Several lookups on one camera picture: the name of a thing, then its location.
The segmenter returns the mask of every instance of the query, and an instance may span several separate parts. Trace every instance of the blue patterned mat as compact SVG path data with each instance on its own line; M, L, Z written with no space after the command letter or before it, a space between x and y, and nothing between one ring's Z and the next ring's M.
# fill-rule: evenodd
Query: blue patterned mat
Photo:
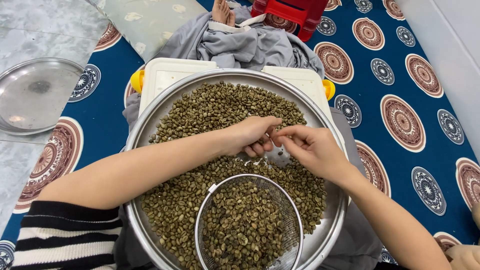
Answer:
M211 10L212 0L199 1ZM268 16L294 32L296 25ZM470 209L480 167L427 57L393 0L330 0L306 44L336 85L372 183L406 208L445 248L473 244ZM118 153L121 112L142 59L111 25L99 41L15 207L0 241L0 270L12 261L20 220L47 183ZM384 260L393 262L387 252Z

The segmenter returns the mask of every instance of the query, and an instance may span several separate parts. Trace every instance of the black and white striped shirt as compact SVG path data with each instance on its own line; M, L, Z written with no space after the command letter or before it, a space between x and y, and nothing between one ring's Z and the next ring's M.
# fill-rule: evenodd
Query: black and white striped shirt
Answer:
M12 270L115 269L118 211L34 201L21 222Z

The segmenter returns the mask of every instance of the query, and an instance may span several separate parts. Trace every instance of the bare foot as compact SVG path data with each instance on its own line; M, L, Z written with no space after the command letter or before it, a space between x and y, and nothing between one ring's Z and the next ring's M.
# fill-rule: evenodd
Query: bare foot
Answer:
M215 0L212 7L212 19L223 24L227 23L230 8L225 0Z
M227 18L227 25L235 27L235 12L230 11L230 15Z

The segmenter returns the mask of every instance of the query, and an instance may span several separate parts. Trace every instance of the marble floor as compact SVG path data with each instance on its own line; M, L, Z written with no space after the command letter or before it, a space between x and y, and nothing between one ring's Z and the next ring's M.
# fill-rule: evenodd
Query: marble floor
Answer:
M42 57L85 66L107 24L84 0L1 0L0 73ZM0 131L0 235L49 137L50 131L29 136Z

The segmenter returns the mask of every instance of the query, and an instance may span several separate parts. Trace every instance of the metal rim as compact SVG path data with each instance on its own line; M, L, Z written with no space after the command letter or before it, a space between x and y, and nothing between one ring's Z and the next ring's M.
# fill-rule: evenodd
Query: metal rim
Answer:
M210 198L210 196L213 194L213 192L219 188L221 185L225 184L225 182L231 180L231 179L234 179L234 178L238 178L238 177L256 177L256 178L261 178L263 180L266 180L268 182L270 182L271 184L273 184L274 186L276 186L279 190L281 190L283 192L283 194L285 194L285 196L287 197L288 201L290 202L290 204L292 204L293 206L293 209L295 210L295 215L297 216L297 221L298 221L298 224L299 224L299 229L300 229L300 243L299 243L299 251L298 251L298 254L297 254L297 257L295 258L295 262L293 263L292 265L292 268L291 269L296 269L297 265L298 265L298 262L300 261L300 257L301 257L301 251L303 249L303 226L301 224L301 218L300 218L300 214L297 210L297 208L295 207L295 203L293 202L292 198L290 198L290 196L288 195L288 193L277 183L273 182L271 179L267 178L267 177L264 177L262 175L259 175L259 174L254 174L254 173L242 173L242 174L237 174L237 175L233 175L223 181L221 181L218 185L215 186L214 189L212 189L212 191L208 191L208 194L207 196L205 196L205 199L202 201L202 204L200 206L200 209L198 209L198 214L197 216L202 212L202 210L204 209L204 206L205 206L205 203L207 202L207 200ZM198 259L203 267L204 270L207 270L208 267L207 265L205 265L205 262L204 260L202 259L202 257L200 256L200 244L198 244L198 226L200 225L200 219L196 218L195 219L195 249L197 250L197 255L198 255Z
M25 61L25 62L22 62L20 64L16 64L15 66L7 69L6 71L2 72L0 74L0 80L7 76L9 73L11 73L12 71L18 69L18 68L21 68L25 65L28 65L28 64L32 64L32 63L36 63L36 62L47 62L47 61L57 61L57 62L64 62L64 63L67 63L67 64L70 64L76 68L78 68L80 71L83 71L83 67L81 67L79 64L73 62L73 61L70 61L70 60L67 60L67 59L63 59L63 58L56 58L56 57L44 57L44 58L37 58L37 59L32 59L32 60L28 60L28 61ZM33 135L33 134L37 134L37 133L41 133L41 132L44 132L44 131L47 131L47 130L50 130L50 129L53 129L55 126L57 125L57 123L55 123L54 125L51 125L51 126L48 126L48 127L44 127L42 129L37 129L35 131L30 131L30 132L15 132L15 131L6 131L6 130L2 130L2 132L6 133L6 134L10 134L10 135L19 135L19 136L22 136L22 135Z
M141 133L141 131L144 128L144 123L149 119L150 114L156 109L156 105L161 102L165 97L167 97L170 93L175 91L177 88L181 87L184 84L188 84L191 80L195 80L201 77L208 77L208 76L213 76L217 74L245 74L245 75L250 75L250 76L255 76L255 77L260 77L266 80L270 80L272 82L275 82L279 85L282 85L286 88L288 88L290 91L295 93L298 97L303 99L305 101L305 104L310 106L312 110L315 112L316 117L322 122L324 127L330 129L330 131L333 134L333 137L335 138L335 141L337 145L340 147L342 151L345 151L343 149L342 143L340 141L340 138L338 137L333 125L330 123L326 115L320 110L320 108L307 96L305 95L302 91L300 91L298 88L293 86L292 84L267 73L260 72L260 71L254 71L254 70L248 70L248 69L214 69L214 70L207 70L203 72L198 72L195 74L192 74L188 77L185 77L176 83L172 84L171 86L167 87L163 92L161 92L148 106L145 108L143 113L138 117L138 120L133 127L132 131L130 132L127 143L125 145L125 151L131 150L134 145L137 144L138 141L138 135ZM132 199L129 202L125 203L125 212L127 214L127 217L129 218L130 225L132 226L133 231L135 232L135 236L137 237L140 245L144 249L144 251L149 255L150 259L153 261L153 263L157 266L162 266L163 269L165 270L176 270L173 267L171 267L169 264L165 263L164 260L156 255L156 251L150 244L150 240L146 236L146 232L143 230L142 226L139 223L139 220L136 218L138 215L137 210L134 207L134 200ZM341 225L343 224L343 221L345 219L345 214L347 212L347 206L348 206L348 196L345 193L342 193L340 195L340 203L338 205L338 211L335 215L335 220L337 220L337 223L339 224L338 227L332 228L331 230L327 231L327 234L331 234L330 238L331 239L336 239L338 238L338 235L340 234L341 231ZM330 252L330 250L333 248L333 245L335 244L335 241L328 242L321 253L318 254L317 257L311 258L309 261L310 263L303 267L303 270L313 270L317 268L321 262L324 260L326 257L326 254Z

